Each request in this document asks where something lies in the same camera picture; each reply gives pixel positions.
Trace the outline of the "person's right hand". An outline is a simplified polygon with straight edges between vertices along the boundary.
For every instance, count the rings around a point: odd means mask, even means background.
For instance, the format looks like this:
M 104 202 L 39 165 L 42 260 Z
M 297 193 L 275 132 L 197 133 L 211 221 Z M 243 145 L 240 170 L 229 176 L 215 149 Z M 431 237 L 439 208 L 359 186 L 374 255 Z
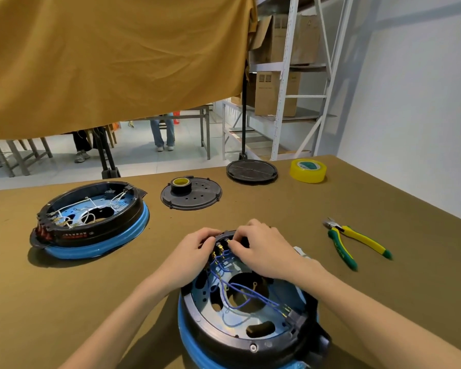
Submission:
M 301 256 L 280 234 L 277 228 L 272 228 L 272 239 L 269 240 L 267 259 L 258 261 L 242 261 L 252 271 L 272 279 L 282 279 L 295 285 L 308 272 L 315 271 L 319 263 Z

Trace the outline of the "person's left hand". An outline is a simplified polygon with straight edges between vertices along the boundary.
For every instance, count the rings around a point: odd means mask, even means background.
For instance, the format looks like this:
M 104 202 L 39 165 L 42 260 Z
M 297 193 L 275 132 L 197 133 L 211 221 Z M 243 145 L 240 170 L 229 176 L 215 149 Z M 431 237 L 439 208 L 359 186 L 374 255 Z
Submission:
M 165 294 L 193 281 L 208 262 L 198 261 L 194 255 L 194 233 L 186 235 L 154 273 Z

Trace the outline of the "person's right forearm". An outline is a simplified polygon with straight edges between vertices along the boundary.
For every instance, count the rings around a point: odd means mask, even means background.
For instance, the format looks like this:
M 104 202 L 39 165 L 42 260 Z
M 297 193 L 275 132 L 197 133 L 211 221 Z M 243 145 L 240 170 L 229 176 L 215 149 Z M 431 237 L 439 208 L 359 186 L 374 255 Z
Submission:
M 461 350 L 299 256 L 289 281 L 325 304 L 386 369 L 461 369 Z

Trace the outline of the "person's left forearm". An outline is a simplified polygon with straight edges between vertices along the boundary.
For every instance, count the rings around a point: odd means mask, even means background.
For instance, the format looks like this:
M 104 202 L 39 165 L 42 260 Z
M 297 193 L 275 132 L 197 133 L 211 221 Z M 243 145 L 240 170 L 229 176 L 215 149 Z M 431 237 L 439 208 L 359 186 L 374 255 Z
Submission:
M 115 369 L 154 306 L 187 283 L 181 274 L 156 271 L 58 369 Z

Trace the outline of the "black round perforated cover plate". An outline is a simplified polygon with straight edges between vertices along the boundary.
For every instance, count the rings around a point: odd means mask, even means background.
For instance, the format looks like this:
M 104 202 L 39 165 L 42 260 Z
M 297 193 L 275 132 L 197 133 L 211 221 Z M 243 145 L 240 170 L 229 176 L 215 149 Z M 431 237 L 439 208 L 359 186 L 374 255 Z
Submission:
M 192 181 L 192 191 L 186 195 L 173 195 L 171 182 L 162 190 L 161 201 L 174 210 L 201 210 L 219 202 L 223 191 L 221 186 L 209 178 L 185 176 Z

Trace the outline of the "black round stand base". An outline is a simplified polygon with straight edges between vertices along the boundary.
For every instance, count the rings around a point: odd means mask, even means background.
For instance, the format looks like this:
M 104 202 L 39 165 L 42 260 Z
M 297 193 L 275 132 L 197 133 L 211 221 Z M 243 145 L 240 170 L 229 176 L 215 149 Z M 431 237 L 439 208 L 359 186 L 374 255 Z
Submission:
M 229 163 L 227 176 L 245 185 L 266 185 L 278 178 L 277 168 L 266 161 L 242 159 Z

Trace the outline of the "large yellow tape roll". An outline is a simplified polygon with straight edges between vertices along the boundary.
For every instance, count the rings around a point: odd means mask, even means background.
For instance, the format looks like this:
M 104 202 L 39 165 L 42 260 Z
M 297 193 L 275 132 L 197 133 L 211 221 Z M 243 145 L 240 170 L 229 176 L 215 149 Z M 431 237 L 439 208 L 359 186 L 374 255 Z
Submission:
M 291 162 L 289 175 L 304 183 L 321 183 L 326 177 L 327 167 L 320 161 L 311 158 L 294 159 Z

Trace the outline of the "black stand pole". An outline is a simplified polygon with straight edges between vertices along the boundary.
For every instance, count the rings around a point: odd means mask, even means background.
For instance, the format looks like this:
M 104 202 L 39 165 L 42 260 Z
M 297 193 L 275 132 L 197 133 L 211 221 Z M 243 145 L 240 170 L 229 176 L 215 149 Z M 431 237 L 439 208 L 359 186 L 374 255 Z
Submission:
M 247 129 L 247 75 L 246 71 L 243 74 L 242 90 L 241 90 L 241 151 L 239 153 L 239 160 L 247 160 L 246 152 L 246 129 Z

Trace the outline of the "black tripod stand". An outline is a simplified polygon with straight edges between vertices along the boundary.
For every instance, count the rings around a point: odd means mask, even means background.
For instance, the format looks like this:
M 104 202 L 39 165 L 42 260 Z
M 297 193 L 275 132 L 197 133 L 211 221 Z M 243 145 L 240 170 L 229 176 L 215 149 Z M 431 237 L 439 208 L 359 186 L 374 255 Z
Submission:
M 92 135 L 94 137 L 95 143 L 97 145 L 97 150 L 99 153 L 102 172 L 102 179 L 116 179 L 120 178 L 118 168 L 115 166 L 113 156 L 111 154 L 111 149 L 107 140 L 107 132 L 104 127 L 95 127 L 92 129 Z

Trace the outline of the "closed cardboard box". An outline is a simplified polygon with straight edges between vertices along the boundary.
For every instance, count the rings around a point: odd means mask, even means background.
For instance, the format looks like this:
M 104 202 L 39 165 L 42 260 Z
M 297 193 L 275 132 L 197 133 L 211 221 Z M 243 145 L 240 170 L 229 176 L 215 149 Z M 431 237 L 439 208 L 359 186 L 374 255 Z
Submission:
M 289 72 L 286 95 L 298 95 L 301 73 Z M 279 72 L 258 72 L 256 77 L 255 114 L 275 116 L 280 88 Z

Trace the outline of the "white metal shelf rack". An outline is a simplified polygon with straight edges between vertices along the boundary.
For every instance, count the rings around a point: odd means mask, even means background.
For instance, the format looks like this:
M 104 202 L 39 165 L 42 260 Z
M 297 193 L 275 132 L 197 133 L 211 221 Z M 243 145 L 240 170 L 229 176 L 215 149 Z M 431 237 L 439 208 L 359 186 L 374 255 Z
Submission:
M 247 82 L 246 152 L 249 159 L 276 161 L 319 154 L 320 140 L 332 98 L 344 38 L 354 0 L 256 0 L 258 21 L 288 15 L 283 61 L 252 64 Z M 292 65 L 296 17 L 317 16 L 320 44 L 313 64 Z M 255 114 L 258 72 L 279 72 L 280 88 L 275 116 Z M 301 73 L 298 95 L 286 95 L 289 72 Z M 222 157 L 234 161 L 241 151 L 241 99 L 222 104 Z

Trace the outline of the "wooden stool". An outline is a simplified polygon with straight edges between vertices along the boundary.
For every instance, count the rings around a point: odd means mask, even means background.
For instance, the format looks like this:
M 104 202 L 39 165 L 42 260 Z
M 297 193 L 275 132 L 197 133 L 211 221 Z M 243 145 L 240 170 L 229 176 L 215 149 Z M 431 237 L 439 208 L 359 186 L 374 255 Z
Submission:
M 50 159 L 54 157 L 45 137 L 5 140 L 4 142 L 8 149 L 4 151 L 0 146 L 0 163 L 4 167 L 6 175 L 10 178 L 16 176 L 15 169 L 19 169 L 22 176 L 29 176 L 29 168 L 33 164 L 46 157 Z

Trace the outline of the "mustard yellow cloth curtain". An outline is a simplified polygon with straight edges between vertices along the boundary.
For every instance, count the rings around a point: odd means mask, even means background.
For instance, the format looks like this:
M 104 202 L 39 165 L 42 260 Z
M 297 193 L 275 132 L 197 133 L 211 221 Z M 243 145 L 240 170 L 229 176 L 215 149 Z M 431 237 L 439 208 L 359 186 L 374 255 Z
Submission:
M 0 0 L 0 140 L 241 92 L 255 0 Z

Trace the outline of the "open cardboard box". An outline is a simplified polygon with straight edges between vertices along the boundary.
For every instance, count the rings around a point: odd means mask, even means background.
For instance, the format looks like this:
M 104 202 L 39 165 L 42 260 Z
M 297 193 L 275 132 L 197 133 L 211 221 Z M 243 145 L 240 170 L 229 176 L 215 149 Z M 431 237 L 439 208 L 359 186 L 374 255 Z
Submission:
M 258 22 L 249 52 L 252 64 L 283 61 L 287 36 L 288 15 L 279 14 L 262 18 Z M 294 41 L 291 50 L 292 65 L 313 64 L 317 60 L 320 27 L 317 16 L 296 17 Z

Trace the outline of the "yellow green handled pliers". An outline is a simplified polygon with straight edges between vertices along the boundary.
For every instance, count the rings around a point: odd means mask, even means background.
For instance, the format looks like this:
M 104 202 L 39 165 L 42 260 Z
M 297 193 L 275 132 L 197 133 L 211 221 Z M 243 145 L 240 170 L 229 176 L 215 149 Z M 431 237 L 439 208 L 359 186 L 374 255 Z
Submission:
M 328 218 L 326 221 L 324 221 L 323 225 L 328 229 L 327 235 L 332 240 L 338 255 L 350 270 L 357 272 L 358 265 L 353 256 L 348 252 L 347 248 L 343 244 L 341 237 L 342 235 L 368 246 L 388 260 L 393 260 L 392 253 L 388 249 L 383 247 L 378 242 L 372 240 L 368 236 L 353 230 L 350 226 L 340 225 L 331 218 Z

